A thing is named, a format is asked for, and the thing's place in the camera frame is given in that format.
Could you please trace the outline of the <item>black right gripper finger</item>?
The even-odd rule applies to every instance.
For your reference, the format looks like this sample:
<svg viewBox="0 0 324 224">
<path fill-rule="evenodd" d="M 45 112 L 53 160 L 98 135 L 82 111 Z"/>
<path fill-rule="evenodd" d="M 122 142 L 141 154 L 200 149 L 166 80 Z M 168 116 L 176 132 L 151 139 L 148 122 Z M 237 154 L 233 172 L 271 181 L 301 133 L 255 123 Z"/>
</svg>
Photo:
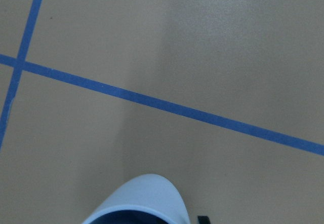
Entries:
<svg viewBox="0 0 324 224">
<path fill-rule="evenodd" d="M 208 216 L 199 215 L 197 217 L 198 224 L 210 224 L 210 219 Z"/>
</svg>

